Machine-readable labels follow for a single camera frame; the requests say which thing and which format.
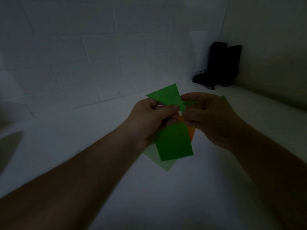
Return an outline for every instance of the person's right hand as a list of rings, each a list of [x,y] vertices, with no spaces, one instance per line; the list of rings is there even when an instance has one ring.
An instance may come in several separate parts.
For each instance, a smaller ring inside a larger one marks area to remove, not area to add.
[[[183,101],[198,101],[187,106],[182,117],[188,126],[201,130],[219,147],[232,151],[242,142],[251,127],[242,120],[221,96],[192,92],[181,96]]]

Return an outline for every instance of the forearm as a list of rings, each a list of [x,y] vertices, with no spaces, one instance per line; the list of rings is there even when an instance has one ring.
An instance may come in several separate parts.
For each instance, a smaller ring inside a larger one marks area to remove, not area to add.
[[[307,165],[249,127],[232,153],[288,229],[307,228]]]
[[[0,225],[84,228],[139,153],[120,128],[0,200]]]

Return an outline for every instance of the person's left hand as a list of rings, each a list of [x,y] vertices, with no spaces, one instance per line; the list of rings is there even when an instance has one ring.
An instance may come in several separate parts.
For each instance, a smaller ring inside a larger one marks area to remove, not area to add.
[[[121,127],[132,137],[136,150],[149,146],[160,128],[178,122],[178,105],[163,104],[151,98],[138,101]]]

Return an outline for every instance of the pair of black boots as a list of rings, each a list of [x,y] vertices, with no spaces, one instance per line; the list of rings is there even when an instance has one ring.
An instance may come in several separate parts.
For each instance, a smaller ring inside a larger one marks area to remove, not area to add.
[[[214,42],[210,48],[208,69],[193,78],[194,83],[214,89],[216,85],[230,86],[239,74],[241,45],[227,48],[227,43]]]

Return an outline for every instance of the hand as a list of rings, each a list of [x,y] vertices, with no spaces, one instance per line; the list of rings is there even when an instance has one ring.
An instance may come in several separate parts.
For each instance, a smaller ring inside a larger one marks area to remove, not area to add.
[[[193,92],[181,96],[183,101],[198,101],[182,113],[188,126],[201,130],[208,139],[219,147],[232,151],[240,144],[240,136],[249,126],[221,96]]]
[[[142,151],[148,147],[157,130],[178,122],[178,105],[160,105],[151,98],[138,101],[121,125],[131,136],[136,150]]]

